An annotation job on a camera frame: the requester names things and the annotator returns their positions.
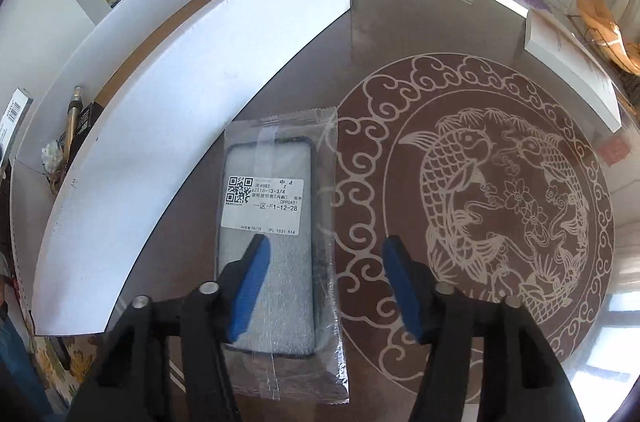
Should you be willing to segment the flat white box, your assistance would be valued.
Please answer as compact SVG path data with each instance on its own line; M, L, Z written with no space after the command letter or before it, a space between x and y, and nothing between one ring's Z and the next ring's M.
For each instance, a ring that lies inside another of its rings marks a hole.
M610 76L551 13L530 8L524 49L559 76L588 104L612 133L622 127Z

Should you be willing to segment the orange lounge chair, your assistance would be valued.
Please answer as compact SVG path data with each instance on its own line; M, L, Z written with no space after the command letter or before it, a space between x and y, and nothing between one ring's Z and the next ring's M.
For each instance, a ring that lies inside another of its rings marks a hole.
M639 75L639 44L627 41L604 0L576 0L587 32L601 51L628 74Z

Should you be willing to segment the cosmetic tube with silver cap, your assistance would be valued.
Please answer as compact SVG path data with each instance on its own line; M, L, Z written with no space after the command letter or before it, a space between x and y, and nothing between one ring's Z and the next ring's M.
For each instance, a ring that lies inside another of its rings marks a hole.
M72 150L73 139L76 134L79 116L84 108L82 104L82 87L75 86L73 90L72 99L67 107L65 137L63 145L64 163L68 164L70 161L70 151Z

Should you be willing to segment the floral cushion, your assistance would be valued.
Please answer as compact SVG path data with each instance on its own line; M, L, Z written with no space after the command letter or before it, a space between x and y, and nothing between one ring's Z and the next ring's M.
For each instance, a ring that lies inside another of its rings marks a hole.
M44 386L53 388L69 406L104 342L102 334L32 338L35 363Z

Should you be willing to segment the black odor removing bar box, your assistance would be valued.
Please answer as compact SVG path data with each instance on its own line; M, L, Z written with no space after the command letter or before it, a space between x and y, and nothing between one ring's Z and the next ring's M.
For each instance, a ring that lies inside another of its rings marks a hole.
M90 103L81 113L78 119L77 130L72 142L72 155L75 156L82 143L89 135L91 129L99 119L104 107L99 103Z

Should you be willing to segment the phone case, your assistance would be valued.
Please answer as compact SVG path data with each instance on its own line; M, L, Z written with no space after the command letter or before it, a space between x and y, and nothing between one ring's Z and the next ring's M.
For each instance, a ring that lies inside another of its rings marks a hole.
M226 348L237 392L346 404L334 271L337 111L232 122L224 132L216 268L256 235L270 259L246 330Z

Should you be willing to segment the large white cardboard box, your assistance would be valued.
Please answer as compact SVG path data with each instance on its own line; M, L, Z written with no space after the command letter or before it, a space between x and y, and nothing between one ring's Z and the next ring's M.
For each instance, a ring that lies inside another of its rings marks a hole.
M38 335L103 332L137 294L215 268L222 133L350 0L122 0L63 65L11 171L21 305ZM67 107L104 107L64 163Z

